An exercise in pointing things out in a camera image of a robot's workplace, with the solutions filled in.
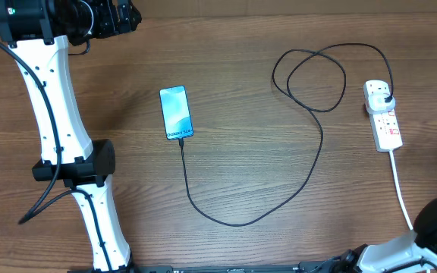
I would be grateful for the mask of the Samsung Galaxy smartphone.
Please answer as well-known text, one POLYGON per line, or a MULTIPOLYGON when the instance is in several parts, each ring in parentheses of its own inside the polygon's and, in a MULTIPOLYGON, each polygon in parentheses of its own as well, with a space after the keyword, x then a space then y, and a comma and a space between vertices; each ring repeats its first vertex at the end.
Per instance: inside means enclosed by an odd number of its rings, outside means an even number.
POLYGON ((165 135, 168 140, 191 137, 194 134, 185 86, 173 86, 159 91, 165 135))

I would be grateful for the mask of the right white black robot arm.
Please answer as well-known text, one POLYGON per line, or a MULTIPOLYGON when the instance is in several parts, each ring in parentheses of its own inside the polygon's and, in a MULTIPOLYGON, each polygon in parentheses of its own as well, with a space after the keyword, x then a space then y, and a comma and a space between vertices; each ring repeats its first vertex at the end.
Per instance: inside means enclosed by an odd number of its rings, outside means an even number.
POLYGON ((330 272, 437 271, 437 198, 430 201, 414 221, 410 220, 401 193, 394 151, 403 145, 395 112, 392 88, 381 80, 363 85, 366 110, 376 150, 388 153, 395 190, 408 227, 407 233, 387 243, 362 245, 334 258, 330 272))

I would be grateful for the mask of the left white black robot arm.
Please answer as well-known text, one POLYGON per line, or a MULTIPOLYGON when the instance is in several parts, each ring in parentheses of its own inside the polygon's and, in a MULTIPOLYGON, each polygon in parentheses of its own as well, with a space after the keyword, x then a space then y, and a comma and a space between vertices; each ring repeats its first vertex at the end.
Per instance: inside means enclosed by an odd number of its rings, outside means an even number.
POLYGON ((39 128, 41 156, 33 177, 62 180, 74 197, 93 251, 94 272, 136 272, 112 193, 115 149, 92 140, 71 81, 71 46, 135 31, 142 17, 131 0, 0 0, 0 48, 24 78, 39 128))

